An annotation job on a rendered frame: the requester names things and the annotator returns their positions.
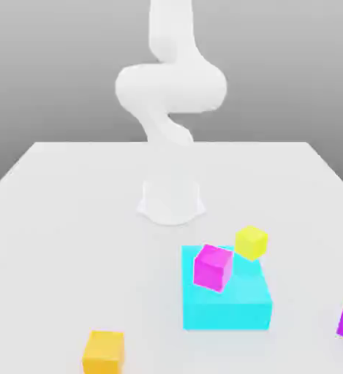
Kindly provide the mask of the small yellow cube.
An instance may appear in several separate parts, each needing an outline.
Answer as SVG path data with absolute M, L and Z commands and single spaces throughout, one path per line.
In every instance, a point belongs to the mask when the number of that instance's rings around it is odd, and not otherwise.
M 253 262 L 267 250 L 268 234 L 254 226 L 246 226 L 235 234 L 235 252 Z

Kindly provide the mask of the small magenta cube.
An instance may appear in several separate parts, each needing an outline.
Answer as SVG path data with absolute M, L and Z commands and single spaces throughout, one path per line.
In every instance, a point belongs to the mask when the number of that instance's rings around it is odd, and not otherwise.
M 233 252 L 204 245 L 194 259 L 193 284 L 222 293 L 233 271 Z

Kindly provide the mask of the small orange cube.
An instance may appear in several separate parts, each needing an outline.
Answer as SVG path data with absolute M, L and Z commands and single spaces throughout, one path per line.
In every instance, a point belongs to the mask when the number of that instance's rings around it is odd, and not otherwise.
M 91 331 L 83 352 L 84 374 L 122 374 L 124 333 Z

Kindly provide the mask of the large cyan box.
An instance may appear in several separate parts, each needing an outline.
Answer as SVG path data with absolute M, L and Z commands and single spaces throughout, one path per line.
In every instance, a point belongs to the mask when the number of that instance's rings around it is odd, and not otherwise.
M 200 245 L 181 247 L 183 328 L 186 330 L 267 330 L 273 301 L 261 263 L 235 254 L 233 274 L 219 293 L 193 284 Z

